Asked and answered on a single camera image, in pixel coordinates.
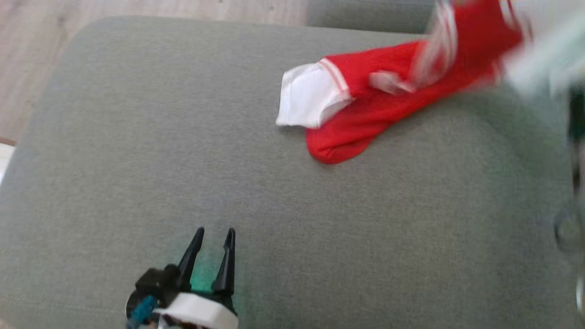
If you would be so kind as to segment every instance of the gray cushion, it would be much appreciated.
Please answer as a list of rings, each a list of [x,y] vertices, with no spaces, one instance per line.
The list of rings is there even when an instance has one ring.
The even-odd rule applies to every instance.
[[[63,55],[0,189],[0,318],[118,328],[135,280],[236,228],[241,328],[572,328],[552,218],[565,123],[501,88],[438,102],[362,155],[274,125],[282,73],[413,36],[113,18]]]
[[[317,0],[307,24],[327,28],[424,33],[435,0]]]

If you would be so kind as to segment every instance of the light wood floor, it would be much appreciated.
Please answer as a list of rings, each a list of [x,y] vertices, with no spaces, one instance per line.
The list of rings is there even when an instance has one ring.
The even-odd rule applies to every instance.
[[[0,0],[0,138],[18,141],[63,50],[95,20],[146,15],[304,25],[308,1]]]

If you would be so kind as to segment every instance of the red and white cloth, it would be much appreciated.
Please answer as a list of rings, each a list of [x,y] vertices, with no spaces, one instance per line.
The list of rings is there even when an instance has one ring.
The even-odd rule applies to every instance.
[[[309,128],[307,148],[324,163],[348,160],[415,111],[495,82],[503,54],[525,39],[523,27],[509,1],[440,4],[428,40],[326,56],[286,72],[277,125]]]

